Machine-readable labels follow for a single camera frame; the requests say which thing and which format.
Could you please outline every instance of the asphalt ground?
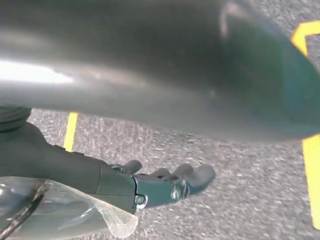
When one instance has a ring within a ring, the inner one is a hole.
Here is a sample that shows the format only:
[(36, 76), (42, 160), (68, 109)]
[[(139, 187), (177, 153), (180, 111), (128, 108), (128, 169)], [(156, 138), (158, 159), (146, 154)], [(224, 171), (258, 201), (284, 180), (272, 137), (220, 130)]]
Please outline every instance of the asphalt ground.
[[(320, 20), (318, 0), (254, 4), (288, 37), (300, 23)], [(320, 38), (308, 36), (306, 44), (320, 68)], [(63, 145), (68, 117), (33, 110), (29, 121), (48, 142)], [(107, 163), (137, 159), (146, 173), (182, 163), (216, 170), (215, 182), (201, 196), (139, 211), (139, 226), (129, 240), (320, 240), (312, 226), (301, 142), (245, 145), (80, 114), (73, 150)]]

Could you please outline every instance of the robotic hand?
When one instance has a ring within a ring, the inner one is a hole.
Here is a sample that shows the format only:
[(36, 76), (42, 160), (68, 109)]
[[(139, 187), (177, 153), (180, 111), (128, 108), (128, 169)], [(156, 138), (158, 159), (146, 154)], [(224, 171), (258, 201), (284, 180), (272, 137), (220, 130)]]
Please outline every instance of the robotic hand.
[(189, 164), (182, 164), (173, 173), (160, 168), (150, 174), (137, 174), (143, 167), (137, 160), (110, 166), (115, 171), (131, 175), (134, 180), (136, 191), (134, 204), (137, 209), (168, 205), (199, 194), (216, 177), (214, 170), (208, 164), (196, 169)]

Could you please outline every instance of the metal screw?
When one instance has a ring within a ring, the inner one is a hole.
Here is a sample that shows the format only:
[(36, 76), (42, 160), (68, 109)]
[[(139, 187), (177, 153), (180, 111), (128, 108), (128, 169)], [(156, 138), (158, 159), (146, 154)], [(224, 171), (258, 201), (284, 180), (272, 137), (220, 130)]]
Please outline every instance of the metal screw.
[(171, 193), (171, 198), (174, 201), (179, 201), (181, 198), (181, 190), (174, 186)]
[(136, 195), (134, 197), (134, 203), (135, 204), (140, 205), (140, 204), (143, 204), (144, 202), (145, 202), (145, 197), (143, 196), (143, 195)]

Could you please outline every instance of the yellow painted line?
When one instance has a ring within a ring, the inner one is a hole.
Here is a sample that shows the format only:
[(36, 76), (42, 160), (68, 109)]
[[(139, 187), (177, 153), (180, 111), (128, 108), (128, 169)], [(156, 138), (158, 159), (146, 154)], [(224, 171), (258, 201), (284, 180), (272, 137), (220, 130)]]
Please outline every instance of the yellow painted line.
[(75, 140), (75, 129), (77, 127), (78, 113), (70, 112), (66, 125), (66, 137), (64, 138), (63, 148), (66, 151), (72, 151)]
[[(291, 41), (303, 54), (308, 56), (306, 37), (317, 34), (320, 34), (320, 21), (301, 23)], [(320, 134), (303, 139), (302, 149), (312, 220), (315, 229), (320, 230)]]

